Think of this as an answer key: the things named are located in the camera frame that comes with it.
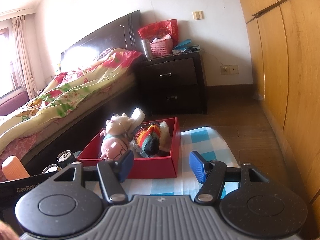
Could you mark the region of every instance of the red bag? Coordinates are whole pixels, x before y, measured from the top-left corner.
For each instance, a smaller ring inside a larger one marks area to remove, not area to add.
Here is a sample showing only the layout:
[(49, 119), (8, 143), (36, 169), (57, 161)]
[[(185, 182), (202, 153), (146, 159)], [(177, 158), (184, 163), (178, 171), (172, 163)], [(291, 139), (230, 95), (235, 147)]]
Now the red bag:
[(139, 29), (138, 32), (143, 40), (149, 39), (150, 42), (154, 38), (161, 39), (170, 34), (173, 39), (173, 47), (179, 43), (178, 23), (176, 19), (151, 23)]

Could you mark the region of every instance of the drawer handle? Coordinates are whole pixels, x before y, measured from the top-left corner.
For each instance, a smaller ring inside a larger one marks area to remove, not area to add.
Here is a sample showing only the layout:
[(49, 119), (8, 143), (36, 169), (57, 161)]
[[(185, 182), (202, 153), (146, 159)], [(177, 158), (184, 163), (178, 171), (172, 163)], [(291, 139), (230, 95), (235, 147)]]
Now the drawer handle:
[(166, 76), (171, 77), (171, 73), (159, 75), (159, 77), (166, 77)]
[(173, 97), (167, 97), (167, 101), (169, 101), (170, 99), (175, 99), (175, 100), (178, 100), (178, 97), (177, 97), (177, 96), (173, 96)]

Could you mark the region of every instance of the window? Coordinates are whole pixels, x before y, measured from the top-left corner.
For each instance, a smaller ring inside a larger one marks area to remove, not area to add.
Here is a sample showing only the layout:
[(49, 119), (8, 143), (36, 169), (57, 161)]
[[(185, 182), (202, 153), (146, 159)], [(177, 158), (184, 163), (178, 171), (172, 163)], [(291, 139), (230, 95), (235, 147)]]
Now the window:
[(17, 88), (12, 67), (9, 28), (0, 30), (0, 97)]

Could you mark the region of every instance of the baseboard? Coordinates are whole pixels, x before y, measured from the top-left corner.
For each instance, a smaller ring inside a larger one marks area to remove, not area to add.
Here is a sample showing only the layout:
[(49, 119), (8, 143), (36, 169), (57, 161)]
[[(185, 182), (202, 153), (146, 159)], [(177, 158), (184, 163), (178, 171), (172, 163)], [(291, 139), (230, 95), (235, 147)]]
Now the baseboard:
[(261, 107), (263, 109), (263, 112), (265, 113), (265, 115), (266, 115), (272, 129), (273, 129), (273, 132), (276, 135), (281, 152), (283, 154), (284, 161), (287, 166), (288, 175), (290, 178), (291, 190), (293, 192), (295, 192), (297, 195), (299, 195), (305, 201), (305, 203), (307, 204), (307, 207), (308, 207), (308, 217), (307, 217), (307, 220), (305, 222), (304, 227), (301, 230), (301, 237), (303, 239), (318, 238), (319, 232), (317, 229), (315, 216), (314, 216), (312, 206), (310, 204), (310, 199), (307, 195), (307, 191), (304, 186), (302, 177), (300, 175), (300, 171), (299, 171), (297, 162), (294, 158), (293, 151), (292, 151), (286, 137), (284, 136), (284, 132), (282, 131), (282, 128), (278, 125), (273, 114), (266, 107), (264, 101), (260, 101), (260, 102), (261, 102)]
[(253, 84), (207, 86), (209, 97), (230, 97), (230, 96), (252, 96), (254, 94)]

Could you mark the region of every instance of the purple cushion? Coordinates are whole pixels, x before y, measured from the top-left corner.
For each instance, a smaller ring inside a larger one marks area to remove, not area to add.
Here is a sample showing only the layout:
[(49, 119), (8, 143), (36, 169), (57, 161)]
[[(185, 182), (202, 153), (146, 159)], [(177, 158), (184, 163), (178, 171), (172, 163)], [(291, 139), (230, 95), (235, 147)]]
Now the purple cushion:
[(19, 107), (23, 106), (29, 101), (28, 93), (26, 91), (21, 92), (17, 96), (10, 98), (0, 105), (0, 115), (8, 115)]

